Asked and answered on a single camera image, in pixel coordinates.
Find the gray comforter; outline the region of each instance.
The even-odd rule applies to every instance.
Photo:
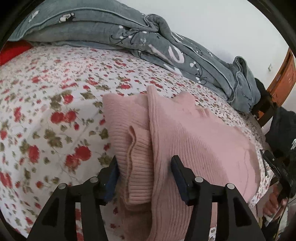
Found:
[[[211,89],[240,112],[249,113],[260,99],[242,57],[227,64],[195,41],[172,32],[162,17],[145,15],[115,0],[46,0],[9,40],[20,39],[129,49],[134,56]]]

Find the red fabric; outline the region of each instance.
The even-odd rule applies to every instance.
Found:
[[[21,53],[32,48],[32,45],[21,40],[18,42],[7,42],[0,52],[0,66],[20,55]]]

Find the orange door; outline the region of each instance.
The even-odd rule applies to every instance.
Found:
[[[295,82],[296,69],[294,56],[289,49],[283,65],[267,91],[270,92],[272,100],[276,102],[278,106],[281,106],[293,89]]]

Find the bed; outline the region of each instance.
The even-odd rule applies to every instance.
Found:
[[[145,93],[155,85],[168,98],[189,91],[196,105],[238,126],[255,144],[261,174],[253,207],[272,178],[260,149],[267,149],[258,122],[239,114],[207,88],[122,50],[36,46],[0,67],[0,209],[27,237],[59,183],[81,184],[113,155],[102,96]],[[116,198],[102,208],[109,240],[123,240]],[[78,240],[83,240],[77,205]],[[215,238],[212,228],[209,240]]]

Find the pink garment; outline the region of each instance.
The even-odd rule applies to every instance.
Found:
[[[248,202],[259,186],[255,147],[239,129],[209,110],[195,106],[181,92],[103,97],[111,146],[120,169],[119,213],[130,241],[177,241],[185,237],[192,208],[181,200],[170,160],[179,155],[185,167],[211,184],[233,183]],[[216,224],[213,206],[211,226]]]

